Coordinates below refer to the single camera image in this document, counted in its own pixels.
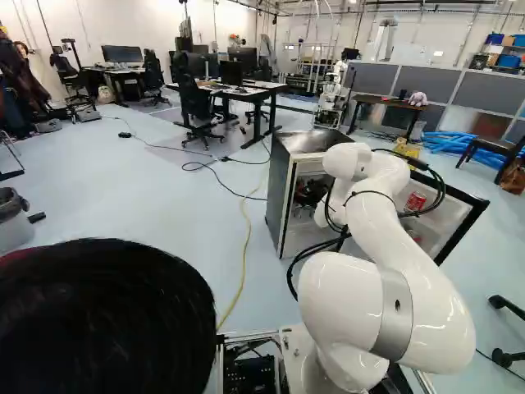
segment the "computer monitor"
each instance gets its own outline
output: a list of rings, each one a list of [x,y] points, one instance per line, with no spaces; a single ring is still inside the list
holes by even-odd
[[[219,65],[219,75],[221,76],[221,82],[223,84],[242,86],[243,64],[241,62],[221,61]]]
[[[202,53],[187,52],[188,70],[196,78],[206,76],[206,59]]]
[[[202,55],[208,62],[208,76],[212,78],[219,77],[219,60],[216,53],[205,53]]]
[[[102,53],[106,62],[114,63],[142,63],[140,47],[122,47],[117,45],[103,45]]]
[[[244,74],[249,74],[257,68],[257,48],[229,47],[228,58],[230,59],[230,61],[237,60],[237,62],[242,62]]]
[[[192,52],[195,53],[209,53],[210,49],[206,44],[194,44],[194,50]]]

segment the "trash can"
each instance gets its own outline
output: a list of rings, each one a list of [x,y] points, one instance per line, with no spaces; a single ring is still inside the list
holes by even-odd
[[[0,188],[0,255],[14,250],[34,236],[25,212],[29,203],[11,187]]]

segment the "electronic equipment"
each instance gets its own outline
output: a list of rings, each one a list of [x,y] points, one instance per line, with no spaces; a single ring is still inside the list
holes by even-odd
[[[252,47],[241,47],[241,48],[228,48],[228,58],[231,62],[237,61],[243,63],[243,73],[249,74],[255,71],[258,67],[257,63],[257,48]]]
[[[240,62],[221,61],[219,64],[219,75],[221,82],[233,85],[242,86],[243,84],[243,68]]]
[[[206,58],[201,53],[187,52],[188,70],[195,78],[204,78],[206,76]]]
[[[77,111],[76,118],[82,123],[87,122],[87,121],[97,121],[98,119],[102,119],[102,117],[100,116],[100,112],[92,108],[87,108],[84,111]]]
[[[202,55],[204,60],[208,62],[208,77],[219,77],[219,60],[216,53],[204,53]]]
[[[191,37],[175,37],[175,46],[177,48],[177,52],[194,51],[194,43]]]
[[[117,45],[103,45],[102,53],[106,62],[114,63],[141,63],[144,61],[140,47],[123,47]]]
[[[41,121],[40,123],[35,123],[34,127],[36,131],[40,134],[52,133],[53,131],[58,131],[62,129],[62,122],[58,119],[51,119],[49,121]]]
[[[193,51],[195,53],[209,53],[210,49],[206,44],[194,44]]]

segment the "black hair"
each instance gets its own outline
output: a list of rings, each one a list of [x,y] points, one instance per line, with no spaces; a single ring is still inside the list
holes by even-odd
[[[22,43],[21,41],[15,41],[14,44],[15,44],[15,45],[21,45],[22,48],[25,50],[25,54],[26,54],[26,55],[29,55],[29,54],[30,54],[30,49],[27,48],[27,45],[25,45],[25,44]]]
[[[2,394],[200,394],[215,349],[208,284],[153,247],[70,241],[0,271]]]

